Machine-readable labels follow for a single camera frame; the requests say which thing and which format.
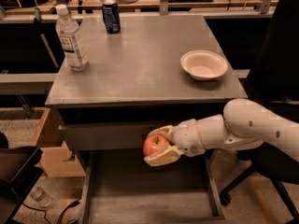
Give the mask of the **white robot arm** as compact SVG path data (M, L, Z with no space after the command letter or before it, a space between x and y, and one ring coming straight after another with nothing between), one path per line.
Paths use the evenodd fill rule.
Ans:
M155 151L145 148L144 161L162 166L180 156L193 157L209 149L247 150L268 143L299 161L299 124L247 99L228 102L221 115L189 119L148 134L160 138Z

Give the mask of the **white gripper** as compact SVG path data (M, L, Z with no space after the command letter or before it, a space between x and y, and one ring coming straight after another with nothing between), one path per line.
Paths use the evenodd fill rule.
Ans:
M176 146L164 147L162 150L145 157L144 161L151 167L173 163L177 161L182 154L187 157L194 157L202 155L206 151L201 141L196 119L182 121L176 127L167 125L157 128L148 133L148 136L151 135L161 135L167 141L173 141Z

